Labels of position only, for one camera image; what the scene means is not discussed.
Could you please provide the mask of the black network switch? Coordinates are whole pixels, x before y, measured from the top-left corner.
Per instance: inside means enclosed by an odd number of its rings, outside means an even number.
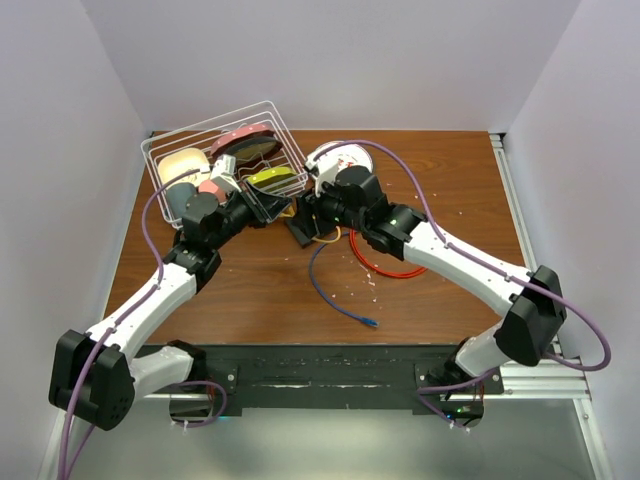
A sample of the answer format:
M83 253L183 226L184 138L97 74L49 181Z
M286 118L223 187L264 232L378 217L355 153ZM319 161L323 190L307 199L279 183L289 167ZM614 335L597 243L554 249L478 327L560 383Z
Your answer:
M301 248L307 248L315 242L318 227L313 215L286 218L285 225Z

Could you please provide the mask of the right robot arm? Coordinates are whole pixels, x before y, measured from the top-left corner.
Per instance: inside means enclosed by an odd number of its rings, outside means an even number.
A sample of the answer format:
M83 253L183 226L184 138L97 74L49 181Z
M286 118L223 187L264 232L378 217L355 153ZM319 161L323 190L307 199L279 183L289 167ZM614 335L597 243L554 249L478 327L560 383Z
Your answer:
M445 379L456 392L469 392L482 374L508 361L537 365L566 318L554 270L531 271L461 241L427 214L390 202L378 178L362 166L348 167L319 192L298 197L294 223L307 236L336 226L358 231L378 252L441 275L499 316L496 325L465 339L449 360Z

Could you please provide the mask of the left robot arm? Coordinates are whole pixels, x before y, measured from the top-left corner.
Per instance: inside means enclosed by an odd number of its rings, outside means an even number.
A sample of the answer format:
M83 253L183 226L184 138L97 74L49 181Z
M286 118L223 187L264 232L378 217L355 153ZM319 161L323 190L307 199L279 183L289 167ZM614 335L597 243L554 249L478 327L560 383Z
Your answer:
M49 403L104 431L115 428L131 406L161 389L200 390L207 380L203 352L173 341L144 357L138 352L151 334L211 280L221 265L220 249L246 227L274 222L292 203L253 185L225 202L208 192L186 202L181 236L158 259L144 286L112 315L80 333L58 340Z

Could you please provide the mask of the yellow-green plate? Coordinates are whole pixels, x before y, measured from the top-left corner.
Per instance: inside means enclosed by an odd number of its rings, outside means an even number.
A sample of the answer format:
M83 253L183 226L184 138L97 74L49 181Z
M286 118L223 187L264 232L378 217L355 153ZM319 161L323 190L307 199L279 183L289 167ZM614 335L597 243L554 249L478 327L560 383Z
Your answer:
M295 177L296 173L291 168L281 166L261 170L249 176L247 181L257 189L273 191Z

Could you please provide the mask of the dark brown plate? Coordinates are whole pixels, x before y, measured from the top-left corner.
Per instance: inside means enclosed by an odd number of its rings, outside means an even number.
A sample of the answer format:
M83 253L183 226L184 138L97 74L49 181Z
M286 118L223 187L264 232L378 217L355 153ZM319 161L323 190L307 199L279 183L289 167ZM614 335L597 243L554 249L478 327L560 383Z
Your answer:
M241 140L230 146L226 153L236 158L240 165L262 159L269 159L282 148L282 143L274 136L256 136Z

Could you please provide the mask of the pink dotted plate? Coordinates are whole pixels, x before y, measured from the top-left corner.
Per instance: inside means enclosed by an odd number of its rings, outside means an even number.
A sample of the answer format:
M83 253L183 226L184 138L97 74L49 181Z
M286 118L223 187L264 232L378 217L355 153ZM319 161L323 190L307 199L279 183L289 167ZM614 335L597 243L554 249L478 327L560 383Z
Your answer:
M248 140L258 136L267 136L273 134L274 131L263 123L254 123L244 125L235 130L222 134L217 138L210 148L210 155L212 158L217 158L222 155L229 147L236 145L237 143Z

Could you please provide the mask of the pink cup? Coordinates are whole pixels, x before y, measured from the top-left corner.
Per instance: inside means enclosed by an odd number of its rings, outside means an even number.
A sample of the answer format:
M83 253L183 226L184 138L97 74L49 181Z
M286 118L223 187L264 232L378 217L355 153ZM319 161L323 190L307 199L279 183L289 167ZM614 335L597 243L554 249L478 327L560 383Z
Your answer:
M226 192L210 179L204 180L198 186L198 192L214 195L220 204L224 204L227 201Z

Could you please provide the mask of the cream square bowl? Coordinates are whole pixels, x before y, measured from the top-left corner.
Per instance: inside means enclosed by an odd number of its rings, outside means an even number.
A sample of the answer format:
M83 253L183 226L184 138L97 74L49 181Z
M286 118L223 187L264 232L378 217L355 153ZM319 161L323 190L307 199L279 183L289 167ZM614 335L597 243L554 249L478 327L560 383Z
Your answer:
M158 164L158 175L162 185L191 170L195 170L195 173L179 179L174 186L178 183L191 183L198 187L210 178L211 165L208 157L198 148L184 148L167 155Z

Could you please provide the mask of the grey cup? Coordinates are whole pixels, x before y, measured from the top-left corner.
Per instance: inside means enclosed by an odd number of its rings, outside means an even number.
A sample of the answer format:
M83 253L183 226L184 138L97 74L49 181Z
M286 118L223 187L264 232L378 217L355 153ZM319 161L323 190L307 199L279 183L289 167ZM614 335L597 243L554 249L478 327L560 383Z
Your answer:
M165 197L173 216L171 224L174 228L180 227L187 203L196 194L197 187L189 182L178 182L167 189Z

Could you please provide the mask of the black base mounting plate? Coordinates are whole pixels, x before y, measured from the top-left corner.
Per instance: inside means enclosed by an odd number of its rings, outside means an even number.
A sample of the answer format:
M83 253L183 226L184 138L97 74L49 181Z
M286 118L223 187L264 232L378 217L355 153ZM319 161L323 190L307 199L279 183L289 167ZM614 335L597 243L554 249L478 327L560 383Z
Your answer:
M454 384L445 369L452 345L203 345L197 380L168 386L171 410L201 418L205 407L239 416L248 409L409 410L425 415L417 391Z

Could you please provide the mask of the aluminium frame rail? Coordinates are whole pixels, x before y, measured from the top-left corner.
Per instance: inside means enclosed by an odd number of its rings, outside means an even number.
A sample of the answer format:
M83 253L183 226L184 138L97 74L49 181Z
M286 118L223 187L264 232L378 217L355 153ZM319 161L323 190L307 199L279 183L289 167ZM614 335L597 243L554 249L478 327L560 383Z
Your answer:
M537 261L512 180L503 138L504 136L499 133L489 135L525 266L534 268L537 266ZM503 369L503 379L507 385L502 395L504 400L569 401L578 424L578 439L586 447L594 477L597 479L614 477L584 373L544 360L535 368L519 367L509 363Z

